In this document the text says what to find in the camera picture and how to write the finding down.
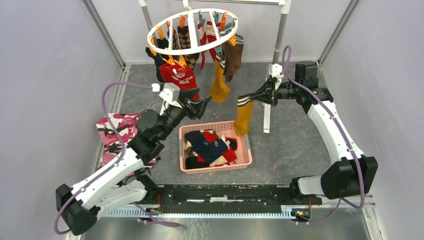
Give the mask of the yellow cloth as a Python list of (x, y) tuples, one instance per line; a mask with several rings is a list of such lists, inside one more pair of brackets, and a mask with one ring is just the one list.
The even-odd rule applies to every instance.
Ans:
[(224, 81), (225, 58), (220, 54), (215, 57), (214, 69), (214, 83), (209, 90), (209, 95), (212, 101), (222, 103), (227, 99), (231, 89)]

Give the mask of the red cloth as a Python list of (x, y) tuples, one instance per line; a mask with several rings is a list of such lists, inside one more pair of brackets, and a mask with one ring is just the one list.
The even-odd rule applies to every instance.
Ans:
[(181, 90), (197, 88), (194, 71), (189, 67), (181, 67), (178, 64), (163, 64), (159, 67), (159, 72), (165, 83), (173, 83)]

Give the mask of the black sock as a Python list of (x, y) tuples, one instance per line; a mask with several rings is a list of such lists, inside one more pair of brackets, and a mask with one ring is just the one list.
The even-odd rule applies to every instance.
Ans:
[[(165, 49), (169, 46), (169, 40), (167, 38), (163, 38), (163, 39), (157, 38), (156, 40), (157, 40), (157, 43), (158, 43), (158, 47), (160, 49)], [(163, 59), (168, 60), (169, 56), (166, 55), (166, 54), (163, 55), (163, 54), (160, 54), (160, 53), (157, 53), (156, 55), (154, 55), (151, 52), (151, 50), (148, 46), (145, 48), (145, 52), (150, 58), (152, 58), (154, 60), (155, 69), (156, 69), (156, 77), (157, 77), (158, 81), (160, 83), (164, 83), (165, 81), (164, 81), (162, 74), (160, 72), (160, 67), (166, 63)]]

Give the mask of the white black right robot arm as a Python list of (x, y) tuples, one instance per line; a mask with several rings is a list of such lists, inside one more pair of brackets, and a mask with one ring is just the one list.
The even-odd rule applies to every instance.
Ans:
[(331, 160), (331, 166), (322, 175), (294, 178), (289, 199), (302, 204), (309, 195), (342, 201), (358, 196), (363, 204), (378, 169), (377, 160), (366, 156), (349, 135), (333, 96), (327, 88), (319, 87), (314, 62), (296, 63), (295, 79), (283, 82), (284, 76), (283, 65), (269, 64), (264, 84), (249, 97), (264, 104), (263, 132), (271, 130), (271, 107), (279, 100), (295, 100), (317, 127)]

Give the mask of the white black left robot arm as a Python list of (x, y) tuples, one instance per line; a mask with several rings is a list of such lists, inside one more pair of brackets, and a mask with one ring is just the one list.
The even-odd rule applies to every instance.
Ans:
[(188, 90), (164, 86), (159, 90), (164, 110), (158, 113), (147, 109), (140, 113), (135, 124), (137, 134), (117, 156), (84, 180), (68, 186), (63, 183), (55, 190), (58, 214), (53, 228), (59, 235), (84, 234), (98, 219), (124, 205), (143, 201), (153, 203), (157, 190), (135, 180), (129, 186), (116, 187), (127, 175), (149, 166), (164, 149), (163, 141), (188, 117), (201, 119), (211, 97), (195, 99), (199, 88)]

